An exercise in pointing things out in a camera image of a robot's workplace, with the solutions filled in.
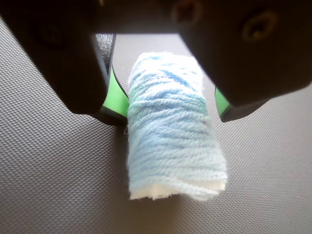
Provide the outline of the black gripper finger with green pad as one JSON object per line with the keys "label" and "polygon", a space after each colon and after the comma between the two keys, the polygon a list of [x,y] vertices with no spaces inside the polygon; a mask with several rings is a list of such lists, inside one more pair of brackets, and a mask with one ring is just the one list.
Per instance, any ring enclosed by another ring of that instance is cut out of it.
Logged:
{"label": "black gripper finger with green pad", "polygon": [[121,126],[128,97],[112,65],[116,35],[90,26],[103,6],[101,0],[3,0],[0,15],[72,113]]}
{"label": "black gripper finger with green pad", "polygon": [[175,24],[216,86],[223,122],[312,81],[309,0],[177,0]]}

